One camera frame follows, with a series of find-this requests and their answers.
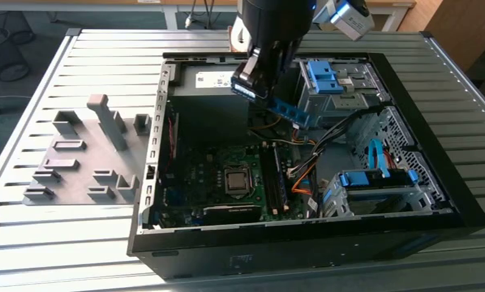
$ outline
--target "wooden cabinet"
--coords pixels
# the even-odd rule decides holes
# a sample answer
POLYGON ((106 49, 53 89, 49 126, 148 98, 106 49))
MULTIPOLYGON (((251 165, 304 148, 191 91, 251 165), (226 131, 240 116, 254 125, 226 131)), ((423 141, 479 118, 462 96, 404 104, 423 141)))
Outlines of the wooden cabinet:
POLYGON ((485 0, 418 0, 399 31, 432 32, 466 71, 485 50, 485 0))

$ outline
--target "motherboard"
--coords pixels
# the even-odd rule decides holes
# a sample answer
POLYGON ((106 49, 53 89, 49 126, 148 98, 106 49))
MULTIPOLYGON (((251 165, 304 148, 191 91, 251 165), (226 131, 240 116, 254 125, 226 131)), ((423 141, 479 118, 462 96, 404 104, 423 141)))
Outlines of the motherboard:
POLYGON ((166 207, 156 213, 164 227, 303 218, 302 196, 286 179, 291 145, 190 148, 182 163, 184 172, 164 189, 166 207))

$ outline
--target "metal table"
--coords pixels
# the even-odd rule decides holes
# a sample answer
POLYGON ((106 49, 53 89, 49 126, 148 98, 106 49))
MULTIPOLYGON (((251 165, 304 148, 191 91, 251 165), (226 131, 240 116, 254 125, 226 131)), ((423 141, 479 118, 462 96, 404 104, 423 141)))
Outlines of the metal table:
MULTIPOLYGON (((22 205, 55 133, 50 121, 58 110, 91 114, 87 95, 104 93, 122 117, 152 114, 162 53, 227 50, 226 31, 83 30, 66 37, 0 157, 0 287, 13 291, 182 287, 327 291, 338 287, 339 291, 485 292, 485 230, 386 263, 164 283, 126 255, 130 206, 22 205)), ((388 56, 485 210, 485 98, 436 41, 419 33, 371 33, 354 43, 340 33, 312 32, 302 50, 388 56)))

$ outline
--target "sticker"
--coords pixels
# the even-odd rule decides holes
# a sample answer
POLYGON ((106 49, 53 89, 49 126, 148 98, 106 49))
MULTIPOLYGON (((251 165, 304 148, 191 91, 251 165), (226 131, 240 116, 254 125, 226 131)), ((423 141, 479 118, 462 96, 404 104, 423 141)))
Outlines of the sticker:
POLYGON ((310 198, 308 205, 310 205, 311 209, 314 209, 314 211, 319 210, 319 204, 316 203, 314 198, 310 198))
POLYGON ((340 78, 339 79, 339 83, 342 84, 342 85, 347 85, 347 84, 354 84, 354 80, 351 79, 351 78, 340 78))
POLYGON ((234 71, 199 72, 196 88, 230 88, 234 71))
POLYGON ((234 269, 247 268, 252 263, 254 254, 235 255, 230 257, 230 267, 234 269))

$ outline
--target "black cable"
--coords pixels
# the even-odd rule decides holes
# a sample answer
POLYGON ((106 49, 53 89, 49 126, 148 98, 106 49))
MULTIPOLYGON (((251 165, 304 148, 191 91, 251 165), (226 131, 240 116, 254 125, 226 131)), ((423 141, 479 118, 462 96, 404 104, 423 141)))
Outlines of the black cable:
POLYGON ((218 22, 218 19, 219 19, 220 15, 222 15, 222 12, 219 12, 219 13, 218 13, 216 19, 215 19, 215 20, 214 20, 214 22, 212 22, 212 26, 216 24, 216 22, 218 22))
POLYGON ((208 19, 211 19, 211 12, 208 11, 208 3, 207 3, 207 0, 203 0, 203 2, 204 2, 204 9, 207 10, 208 19))
POLYGON ((214 11, 214 2, 216 2, 216 0, 212 0, 212 3, 211 3, 211 14, 208 14, 208 29, 212 29, 211 18, 212 18, 212 11, 214 11))

